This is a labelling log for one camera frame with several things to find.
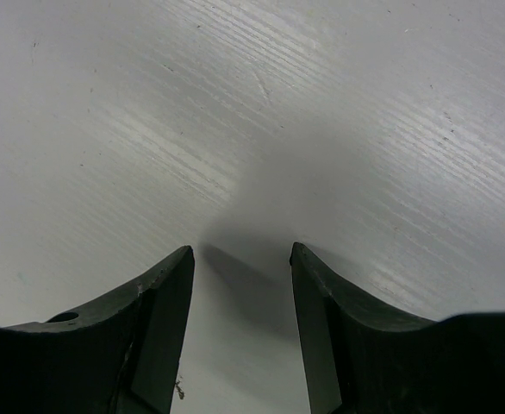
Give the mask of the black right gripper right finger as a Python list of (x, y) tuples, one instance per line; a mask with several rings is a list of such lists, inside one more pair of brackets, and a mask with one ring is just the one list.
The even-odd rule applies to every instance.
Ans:
[(313, 413), (505, 413), (505, 312), (435, 322), (290, 254)]

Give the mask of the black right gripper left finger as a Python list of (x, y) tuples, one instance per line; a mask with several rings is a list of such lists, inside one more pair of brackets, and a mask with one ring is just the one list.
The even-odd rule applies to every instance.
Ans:
[(195, 260), (184, 246), (49, 320), (0, 328), (0, 413), (167, 413)]

